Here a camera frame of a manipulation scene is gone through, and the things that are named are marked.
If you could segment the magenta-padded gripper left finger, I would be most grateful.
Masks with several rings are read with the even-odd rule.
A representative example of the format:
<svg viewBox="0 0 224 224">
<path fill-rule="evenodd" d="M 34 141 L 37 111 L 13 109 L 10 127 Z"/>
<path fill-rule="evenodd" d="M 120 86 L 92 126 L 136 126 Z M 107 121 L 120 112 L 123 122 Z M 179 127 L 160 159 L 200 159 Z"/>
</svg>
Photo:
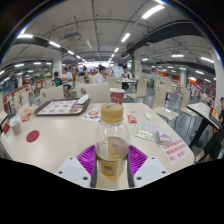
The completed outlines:
<svg viewBox="0 0 224 224">
<path fill-rule="evenodd" d="M 76 157 L 68 157 L 58 168 L 56 175 L 84 188 L 95 188 L 97 183 L 95 146 L 89 146 Z"/>
</svg>

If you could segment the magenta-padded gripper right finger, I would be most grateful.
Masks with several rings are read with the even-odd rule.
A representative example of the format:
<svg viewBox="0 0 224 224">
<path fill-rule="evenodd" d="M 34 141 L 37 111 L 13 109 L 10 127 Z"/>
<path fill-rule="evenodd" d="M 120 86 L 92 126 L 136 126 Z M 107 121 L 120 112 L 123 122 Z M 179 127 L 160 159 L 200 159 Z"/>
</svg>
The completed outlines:
<svg viewBox="0 0 224 224">
<path fill-rule="evenodd" d="M 127 157 L 127 178 L 130 188 L 140 188 L 157 181 L 169 172 L 155 156 L 147 156 L 142 151 L 129 146 Z"/>
</svg>

